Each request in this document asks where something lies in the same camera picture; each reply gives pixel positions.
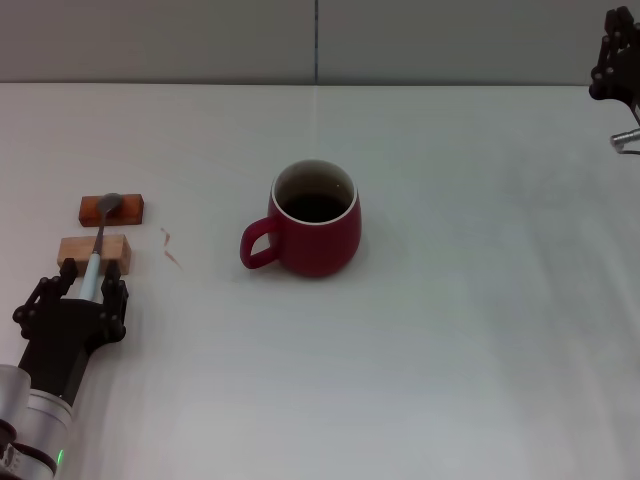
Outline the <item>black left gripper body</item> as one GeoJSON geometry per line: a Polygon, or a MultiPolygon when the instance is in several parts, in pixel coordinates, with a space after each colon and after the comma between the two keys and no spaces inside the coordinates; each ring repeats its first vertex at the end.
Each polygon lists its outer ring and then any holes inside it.
{"type": "Polygon", "coordinates": [[[113,313],[86,300],[40,301],[18,308],[18,324],[27,340],[18,367],[31,388],[72,405],[91,355],[113,341],[113,313]]]}

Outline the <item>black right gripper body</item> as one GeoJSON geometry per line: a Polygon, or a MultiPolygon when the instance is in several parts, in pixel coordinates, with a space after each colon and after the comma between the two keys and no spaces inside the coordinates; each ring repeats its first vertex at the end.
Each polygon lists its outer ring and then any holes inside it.
{"type": "Polygon", "coordinates": [[[639,35],[615,34],[612,46],[612,98],[639,122],[639,35]]]}

